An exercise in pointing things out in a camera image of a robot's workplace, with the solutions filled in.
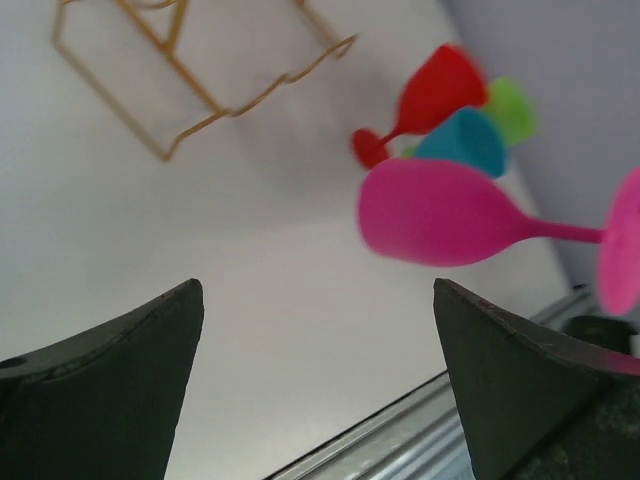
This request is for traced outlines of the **green wine glass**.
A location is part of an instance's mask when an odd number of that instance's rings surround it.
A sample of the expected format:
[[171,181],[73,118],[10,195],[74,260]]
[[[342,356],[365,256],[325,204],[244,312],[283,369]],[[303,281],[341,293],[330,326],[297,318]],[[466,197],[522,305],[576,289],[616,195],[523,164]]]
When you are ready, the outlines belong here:
[[[508,77],[499,77],[487,82],[489,98],[481,110],[494,123],[500,132],[507,150],[534,135],[537,131],[537,119],[530,98],[521,86]],[[411,157],[414,145],[402,152]]]

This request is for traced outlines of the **pink wine glass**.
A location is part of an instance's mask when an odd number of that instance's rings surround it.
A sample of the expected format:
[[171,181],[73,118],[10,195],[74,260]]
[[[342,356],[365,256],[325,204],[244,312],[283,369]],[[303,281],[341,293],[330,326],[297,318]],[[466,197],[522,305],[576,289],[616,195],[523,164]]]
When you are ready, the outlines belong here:
[[431,267],[467,266],[548,237],[599,247],[596,291],[612,315],[639,301],[639,172],[618,188],[602,229],[524,213],[489,176],[446,160],[390,159],[361,184],[357,223],[375,253]]

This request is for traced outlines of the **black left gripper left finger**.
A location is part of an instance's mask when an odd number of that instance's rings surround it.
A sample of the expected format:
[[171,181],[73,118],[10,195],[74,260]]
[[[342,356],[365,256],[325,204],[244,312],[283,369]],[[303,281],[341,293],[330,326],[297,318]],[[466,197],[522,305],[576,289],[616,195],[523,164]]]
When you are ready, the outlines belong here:
[[189,279],[2,361],[2,478],[163,478],[203,322],[203,288]]

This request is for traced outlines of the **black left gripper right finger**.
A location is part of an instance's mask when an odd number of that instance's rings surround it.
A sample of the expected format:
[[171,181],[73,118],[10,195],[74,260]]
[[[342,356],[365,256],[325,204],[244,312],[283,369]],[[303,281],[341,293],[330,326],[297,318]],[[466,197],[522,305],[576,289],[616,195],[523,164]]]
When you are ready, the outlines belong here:
[[638,478],[638,358],[447,279],[434,283],[433,308],[476,478]]

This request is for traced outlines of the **blue wine glass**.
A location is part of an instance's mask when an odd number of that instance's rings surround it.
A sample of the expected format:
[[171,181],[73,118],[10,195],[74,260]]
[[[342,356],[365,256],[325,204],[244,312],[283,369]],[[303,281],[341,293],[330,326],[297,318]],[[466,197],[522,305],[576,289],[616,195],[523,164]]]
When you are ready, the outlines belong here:
[[412,158],[445,159],[499,178],[507,170],[506,146],[500,132],[481,110],[464,107],[426,135]]

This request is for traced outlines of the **red wine glass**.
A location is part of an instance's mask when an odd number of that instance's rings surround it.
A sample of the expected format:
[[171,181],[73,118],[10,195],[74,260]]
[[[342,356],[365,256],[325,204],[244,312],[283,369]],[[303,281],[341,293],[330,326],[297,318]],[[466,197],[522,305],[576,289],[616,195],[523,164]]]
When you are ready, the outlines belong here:
[[371,169],[390,157],[387,144],[393,139],[426,135],[457,110],[481,107],[488,98],[486,77],[471,55],[458,44],[444,43],[405,84],[389,133],[379,136],[367,128],[354,131],[352,152],[365,169]]

